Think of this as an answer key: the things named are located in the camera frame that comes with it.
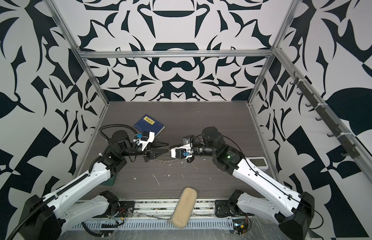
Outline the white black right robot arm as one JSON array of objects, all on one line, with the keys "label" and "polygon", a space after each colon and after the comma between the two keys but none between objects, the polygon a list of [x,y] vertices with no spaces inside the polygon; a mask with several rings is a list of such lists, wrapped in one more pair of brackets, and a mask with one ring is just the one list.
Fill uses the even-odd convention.
[{"label": "white black right robot arm", "polygon": [[202,141],[196,136],[186,136],[183,143],[169,151],[174,159],[191,163],[196,156],[211,156],[221,171],[243,181],[259,192],[257,198],[243,191],[235,191],[230,202],[243,214],[251,214],[276,225],[291,240],[304,240],[312,229],[311,223],[318,213],[315,199],[308,193],[299,193],[279,183],[259,169],[239,149],[225,143],[225,136],[216,127],[207,127]]}]

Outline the beige oblong pouch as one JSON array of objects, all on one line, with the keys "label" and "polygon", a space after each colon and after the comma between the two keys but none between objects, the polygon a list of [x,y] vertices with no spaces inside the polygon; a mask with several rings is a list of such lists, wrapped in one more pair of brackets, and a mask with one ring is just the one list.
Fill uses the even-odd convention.
[{"label": "beige oblong pouch", "polygon": [[196,200],[197,191],[193,188],[185,188],[171,217],[171,223],[175,227],[183,229],[187,226]]}]

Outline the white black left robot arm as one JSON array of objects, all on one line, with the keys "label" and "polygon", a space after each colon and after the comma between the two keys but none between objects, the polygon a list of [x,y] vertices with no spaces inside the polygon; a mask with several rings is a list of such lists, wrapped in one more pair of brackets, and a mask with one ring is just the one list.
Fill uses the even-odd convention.
[{"label": "white black left robot arm", "polygon": [[56,240],[68,229],[86,220],[106,214],[118,213],[119,198],[104,191],[79,205],[76,202],[98,185],[108,181],[128,163],[127,158],[142,156],[145,161],[167,153],[164,142],[156,141],[154,132],[138,133],[124,124],[105,125],[99,128],[107,147],[93,160],[89,169],[80,176],[38,197],[30,197],[23,208],[21,220],[8,236],[20,234],[25,240]]}]

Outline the green case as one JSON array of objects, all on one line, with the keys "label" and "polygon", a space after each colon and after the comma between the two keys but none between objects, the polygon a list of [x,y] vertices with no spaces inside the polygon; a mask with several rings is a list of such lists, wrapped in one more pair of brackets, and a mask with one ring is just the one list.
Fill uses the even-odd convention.
[{"label": "green case", "polygon": [[107,187],[112,187],[114,186],[115,182],[116,182],[116,178],[117,178],[117,174],[115,174],[114,176],[112,176],[110,179],[104,181],[103,183],[101,183],[102,186],[107,186]]}]

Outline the black wall hook rail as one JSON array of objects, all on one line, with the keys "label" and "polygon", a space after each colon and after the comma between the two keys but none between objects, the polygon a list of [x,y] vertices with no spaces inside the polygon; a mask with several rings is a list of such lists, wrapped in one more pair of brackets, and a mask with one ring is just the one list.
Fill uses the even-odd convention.
[{"label": "black wall hook rail", "polygon": [[291,85],[296,85],[300,90],[297,93],[300,96],[305,96],[309,104],[306,104],[308,108],[312,108],[317,112],[319,118],[315,118],[316,121],[323,121],[329,130],[330,134],[327,134],[329,138],[336,138],[345,149],[346,153],[341,153],[343,157],[350,156],[355,159],[360,156],[360,152],[357,149],[355,141],[352,140],[352,133],[342,127],[340,120],[335,116],[335,113],[331,107],[324,102],[324,100],[318,95],[316,90],[311,86],[307,79],[300,79],[296,71],[293,72],[294,81]]}]

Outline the white digital scale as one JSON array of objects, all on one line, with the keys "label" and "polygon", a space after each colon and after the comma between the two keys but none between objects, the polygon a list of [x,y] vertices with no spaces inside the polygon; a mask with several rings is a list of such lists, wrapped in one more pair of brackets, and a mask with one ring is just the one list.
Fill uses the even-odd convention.
[{"label": "white digital scale", "polygon": [[257,168],[262,171],[267,171],[269,169],[269,165],[265,157],[247,157],[246,159],[252,162]]}]

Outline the blue notebook with yellow label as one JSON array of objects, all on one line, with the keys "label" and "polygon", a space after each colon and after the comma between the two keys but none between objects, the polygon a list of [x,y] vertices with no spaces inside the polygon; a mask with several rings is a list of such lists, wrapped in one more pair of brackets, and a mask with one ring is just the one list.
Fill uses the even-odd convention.
[{"label": "blue notebook with yellow label", "polygon": [[149,115],[144,115],[135,124],[134,128],[139,132],[154,132],[155,136],[165,129],[165,125]]}]

